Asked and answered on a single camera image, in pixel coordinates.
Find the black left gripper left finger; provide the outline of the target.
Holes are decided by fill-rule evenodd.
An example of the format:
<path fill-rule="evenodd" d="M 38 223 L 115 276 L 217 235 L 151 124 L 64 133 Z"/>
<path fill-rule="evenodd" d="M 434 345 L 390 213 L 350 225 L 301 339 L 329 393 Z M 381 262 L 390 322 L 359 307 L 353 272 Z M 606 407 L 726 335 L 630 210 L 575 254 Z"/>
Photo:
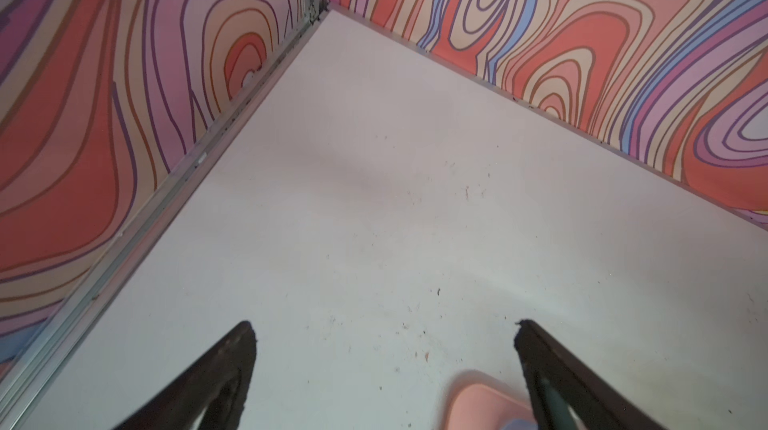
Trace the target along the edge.
<path fill-rule="evenodd" d="M 241 321 L 119 429 L 236 429 L 257 357 L 256 333 Z"/>

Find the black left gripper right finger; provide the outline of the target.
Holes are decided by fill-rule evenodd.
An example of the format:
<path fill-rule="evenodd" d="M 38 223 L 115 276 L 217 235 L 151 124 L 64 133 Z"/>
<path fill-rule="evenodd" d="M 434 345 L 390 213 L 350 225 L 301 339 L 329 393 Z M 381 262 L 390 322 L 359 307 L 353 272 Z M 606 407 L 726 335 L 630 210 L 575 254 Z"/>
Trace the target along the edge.
<path fill-rule="evenodd" d="M 538 323 L 518 326 L 514 347 L 540 429 L 663 429 Z"/>

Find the pink plastic tray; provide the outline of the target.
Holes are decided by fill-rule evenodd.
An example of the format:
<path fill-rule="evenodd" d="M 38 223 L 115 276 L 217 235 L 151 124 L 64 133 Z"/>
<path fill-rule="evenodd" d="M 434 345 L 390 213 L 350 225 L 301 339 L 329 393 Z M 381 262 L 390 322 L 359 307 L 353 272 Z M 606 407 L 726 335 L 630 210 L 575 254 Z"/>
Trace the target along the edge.
<path fill-rule="evenodd" d="M 444 430 L 536 430 L 532 410 L 506 393 L 482 383 L 457 388 L 449 397 Z"/>

